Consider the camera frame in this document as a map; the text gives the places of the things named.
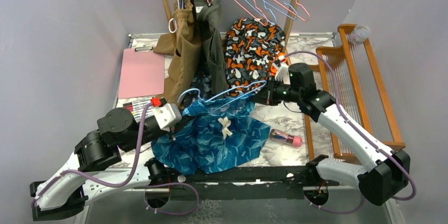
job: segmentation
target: blue patterned bag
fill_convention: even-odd
[[[194,174],[200,167],[206,173],[228,170],[259,157],[270,127],[249,114],[254,103],[248,98],[238,99],[219,111],[218,107],[233,98],[205,102],[195,101],[184,110],[184,116],[195,116],[179,133],[176,140],[163,136],[153,143],[154,156],[163,164],[184,175]],[[230,121],[227,127],[232,135],[223,136],[223,125],[218,118]]]

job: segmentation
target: white bow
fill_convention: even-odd
[[[227,117],[224,117],[224,118],[218,118],[218,122],[219,122],[220,124],[222,124],[222,136],[223,136],[224,139],[227,138],[227,135],[228,135],[228,136],[231,136],[231,135],[233,134],[233,133],[229,130],[229,126],[230,126],[230,124],[231,124],[231,121],[230,121]]]

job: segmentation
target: cable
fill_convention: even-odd
[[[285,56],[285,58],[297,54],[297,53],[307,53],[307,54],[311,54],[313,56],[315,56],[317,59],[319,59],[320,61],[322,61],[325,66],[328,68],[328,70],[330,71],[331,77],[333,79],[334,82],[334,86],[335,86],[335,93],[336,93],[336,107],[339,111],[339,113],[341,114],[341,116],[344,118],[345,121],[347,121],[347,123],[364,139],[367,141],[367,143],[369,143],[373,148],[375,148],[377,151],[379,151],[381,154],[383,154],[385,157],[387,157],[390,161],[393,162],[394,165],[396,165],[398,167],[398,169],[400,169],[401,172],[403,172],[403,174],[406,176],[406,178],[409,180],[409,183],[412,187],[412,193],[407,196],[407,197],[392,197],[393,199],[396,200],[402,200],[402,201],[407,201],[407,200],[411,200],[415,197],[415,195],[417,194],[417,188],[415,185],[414,180],[412,179],[412,177],[410,176],[410,174],[390,155],[388,154],[386,151],[380,149],[373,141],[371,141],[369,139],[369,137],[367,137],[351,120],[348,119],[348,117],[344,114],[344,112],[341,109],[341,104],[340,104],[340,93],[339,93],[339,84],[338,81],[336,80],[336,73],[334,72],[334,70],[331,68],[331,66],[328,64],[328,62],[326,62],[323,58],[321,58],[320,56],[318,56],[316,53],[314,52],[310,52],[310,51],[294,51],[291,52],[289,54],[287,54]]]
[[[290,109],[288,108],[288,106],[286,105],[285,102],[283,102],[283,105],[285,106],[285,108],[286,108],[287,110],[289,110],[289,111],[291,111],[291,112],[294,112],[294,113],[302,113],[301,111],[290,110]]]
[[[148,109],[152,106],[153,104],[151,102],[149,102],[147,105],[145,105],[145,107],[143,108],[142,111],[142,117],[146,117],[146,112],[148,111]],[[91,175],[85,174],[81,171],[78,170],[65,170],[62,171],[59,176],[55,176],[42,190],[41,192],[39,192],[39,194],[37,195],[37,198],[34,198],[33,201],[31,202],[31,206],[35,206],[36,201],[39,199],[40,196],[42,196],[54,183],[56,183],[56,181],[63,177],[64,175],[68,174],[68,173],[73,173],[79,176],[82,176],[84,178],[87,178],[88,180],[92,180],[96,183],[99,183],[101,185],[107,186],[107,187],[112,187],[112,188],[120,188],[123,187],[125,185],[127,185],[129,183],[129,181],[131,181],[131,179],[133,178],[135,171],[137,170],[137,163],[138,163],[138,158],[140,156],[140,152],[137,151],[137,149],[140,149],[140,147],[142,146],[142,138],[143,138],[143,129],[144,129],[145,123],[141,123],[139,124],[138,127],[138,135],[137,135],[137,145],[135,147],[136,151],[135,151],[135,156],[134,156],[134,164],[132,165],[132,168],[130,170],[129,176],[126,178],[125,181],[123,181],[122,183],[108,183],[105,181],[102,181],[98,178],[95,178]]]
[[[319,186],[319,188],[318,188],[318,190],[319,190],[319,194],[322,193],[322,191],[321,191],[321,187],[322,187],[324,184],[325,184],[325,189],[328,191],[328,184],[327,184],[326,181],[324,180],[324,181],[321,183],[321,185]]]
[[[357,211],[359,211],[359,210],[364,206],[364,204],[366,203],[366,198],[362,197],[362,201],[361,201],[361,203],[360,203],[359,206],[356,207],[355,209],[350,210],[350,211],[335,211],[335,210],[326,209],[326,208],[323,208],[323,207],[321,207],[321,206],[318,206],[318,205],[314,204],[313,202],[311,202],[307,197],[305,197],[305,199],[310,203],[311,206],[313,206],[313,207],[315,207],[315,208],[318,208],[319,210],[322,210],[322,211],[324,211],[324,212],[329,212],[329,213],[336,213],[336,214],[351,214],[351,213],[357,212]]]
[[[164,213],[164,214],[181,216],[181,215],[190,214],[191,212],[196,210],[196,208],[198,208],[198,206],[199,206],[199,193],[193,186],[191,186],[191,185],[189,185],[187,183],[164,183],[164,184],[158,184],[158,185],[145,186],[145,188],[152,189],[152,188],[165,187],[165,186],[169,186],[169,185],[184,185],[184,186],[189,187],[191,190],[193,190],[194,194],[196,194],[196,204],[194,205],[194,207],[191,208],[190,210],[186,211],[186,212],[168,212],[168,211],[164,211],[164,210],[159,210],[158,208],[152,208],[150,206],[150,204],[148,204],[148,202],[146,200],[146,196],[145,196],[144,199],[145,199],[146,209],[151,209],[151,210],[154,210],[155,212],[161,212],[161,213]]]
[[[146,152],[146,151],[150,150],[150,149],[151,149],[151,147],[153,147],[153,145],[151,145],[151,146],[147,147],[147,148],[146,148],[145,150],[143,150],[143,151],[140,151],[140,153],[144,153],[144,152]]]

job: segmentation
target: orange and black patterned cloth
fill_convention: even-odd
[[[272,62],[283,54],[285,33],[278,25],[263,26],[253,18],[242,18],[233,24],[226,36],[226,81],[229,89],[267,80]],[[237,96],[251,89],[237,88]]]

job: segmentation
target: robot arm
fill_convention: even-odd
[[[340,107],[345,114],[343,117],[335,98],[316,89],[313,72],[306,64],[293,64],[288,70],[290,85],[270,79],[267,85],[252,97],[252,101],[264,105],[278,105],[282,101],[297,103],[304,114],[336,134],[362,164],[338,162],[320,155],[306,165],[306,179],[312,180],[311,184],[325,180],[341,182],[359,188],[367,200],[378,206],[408,184],[408,179],[402,171],[383,154],[389,154],[389,157],[394,158],[409,172],[410,159],[405,151],[395,153],[365,131]],[[155,106],[154,116],[144,120],[142,144],[166,134],[172,136],[192,119],[182,118],[175,104],[162,102]],[[373,141],[377,148],[367,143],[348,121]],[[166,170],[163,164],[155,160],[135,167],[135,174],[124,186],[106,186],[79,174],[65,174],[67,170],[77,170],[115,185],[128,178],[129,171],[107,177],[101,177],[101,171],[121,161],[118,148],[125,152],[136,149],[139,123],[123,108],[111,110],[97,123],[98,130],[90,132],[82,139],[55,175],[47,181],[30,185],[31,196],[34,198],[34,220],[65,219],[78,214],[85,205],[112,193],[154,182],[163,183],[162,177],[166,176]]]
[[[305,115],[330,130],[350,148],[362,164],[353,165],[328,159],[328,156],[318,156],[307,164],[311,178],[338,181],[359,188],[364,197],[377,206],[407,186],[408,178],[390,160],[393,158],[409,173],[410,158],[405,151],[394,152],[356,123],[342,107],[338,108],[332,95],[317,90],[313,71],[307,64],[296,63],[288,70],[290,85],[270,80],[253,97],[253,101],[264,105],[278,105],[282,101],[297,103]]]
[[[175,104],[155,103],[158,107],[153,108],[154,116],[142,121],[145,123],[142,144],[165,134],[173,135],[192,119],[182,119]],[[157,167],[160,163],[152,162],[137,166],[132,178],[123,186],[102,185],[98,180],[90,180],[71,172],[80,171],[109,184],[122,183],[129,177],[130,171],[107,177],[101,177],[101,171],[121,161],[118,147],[125,152],[136,148],[139,123],[124,108],[111,110],[97,123],[99,129],[88,133],[79,142],[68,160],[50,179],[31,183],[34,220],[65,219],[78,214],[84,206],[100,198],[129,188],[145,186],[153,179],[160,178],[160,167]]]

